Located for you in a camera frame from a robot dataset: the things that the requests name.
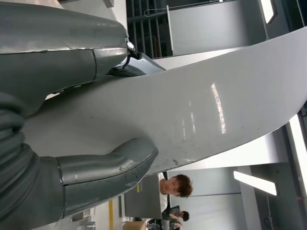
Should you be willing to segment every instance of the white shirt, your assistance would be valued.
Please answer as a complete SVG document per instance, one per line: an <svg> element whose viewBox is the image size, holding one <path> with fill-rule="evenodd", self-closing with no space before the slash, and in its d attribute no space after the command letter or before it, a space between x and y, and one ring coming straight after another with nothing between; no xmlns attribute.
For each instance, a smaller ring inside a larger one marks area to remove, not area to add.
<svg viewBox="0 0 307 230"><path fill-rule="evenodd" d="M165 180L163 174L162 172L158 173L159 178L159 187L161 180ZM163 212L166 208L167 208L167 195L162 194L160 191L160 207L161 213Z"/></svg>

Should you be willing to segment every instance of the cardboard box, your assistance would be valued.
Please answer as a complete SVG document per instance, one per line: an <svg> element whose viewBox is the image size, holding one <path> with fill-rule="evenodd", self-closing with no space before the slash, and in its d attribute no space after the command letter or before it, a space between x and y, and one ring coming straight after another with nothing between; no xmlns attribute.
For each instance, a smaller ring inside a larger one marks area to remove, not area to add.
<svg viewBox="0 0 307 230"><path fill-rule="evenodd" d="M124 224L122 230L146 230L146 223L144 221L133 221Z"/></svg>

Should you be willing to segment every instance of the curved white sheet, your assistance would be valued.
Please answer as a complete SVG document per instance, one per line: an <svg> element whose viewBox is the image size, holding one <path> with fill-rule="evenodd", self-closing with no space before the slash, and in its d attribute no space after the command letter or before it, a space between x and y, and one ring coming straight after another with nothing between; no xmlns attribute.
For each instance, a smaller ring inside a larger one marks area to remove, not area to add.
<svg viewBox="0 0 307 230"><path fill-rule="evenodd" d="M306 40L304 28L188 66L84 87L46 101L24 132L41 156L106 154L149 136L160 151L149 173L198 161L297 113L307 99Z"/></svg>

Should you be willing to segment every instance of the cable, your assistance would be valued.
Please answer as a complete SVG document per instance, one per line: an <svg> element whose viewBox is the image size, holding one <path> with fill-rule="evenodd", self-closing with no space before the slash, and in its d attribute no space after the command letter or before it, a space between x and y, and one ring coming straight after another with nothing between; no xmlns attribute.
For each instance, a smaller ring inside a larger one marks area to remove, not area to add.
<svg viewBox="0 0 307 230"><path fill-rule="evenodd" d="M205 1L205 2L199 2L199 3L193 3L193 4L188 4L188 5L181 5L181 6L172 6L169 7L169 9L175 9L175 8L180 8L180 7L186 7L186 6L196 6L196 5L204 5L206 3L216 3L216 2L219 2L219 0L212 0L212 1ZM150 16L156 16L159 14L164 14L164 12L162 13L155 13L155 14L147 14L147 12L150 11L163 11L163 10L166 10L167 8L160 8L160 9L147 9L144 11L144 15L145 17L150 17Z"/></svg>

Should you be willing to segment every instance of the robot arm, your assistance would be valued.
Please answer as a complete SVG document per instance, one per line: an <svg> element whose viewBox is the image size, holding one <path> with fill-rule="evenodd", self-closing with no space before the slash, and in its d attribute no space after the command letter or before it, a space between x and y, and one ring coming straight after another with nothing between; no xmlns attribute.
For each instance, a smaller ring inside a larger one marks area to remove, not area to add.
<svg viewBox="0 0 307 230"><path fill-rule="evenodd" d="M0 19L0 229L36 228L119 196L158 154L151 141L136 138L107 155L39 157L20 129L48 94L129 66L135 76L145 74L132 61L132 54L137 63L143 58L111 20L4 2Z"/></svg>
<svg viewBox="0 0 307 230"><path fill-rule="evenodd" d="M137 53L120 23L73 11L0 2L0 92L26 115L47 95L103 80L164 70Z"/></svg>
<svg viewBox="0 0 307 230"><path fill-rule="evenodd" d="M29 230L135 187L158 154L137 138L107 155L38 157L20 132L23 106L0 93L0 228Z"/></svg>

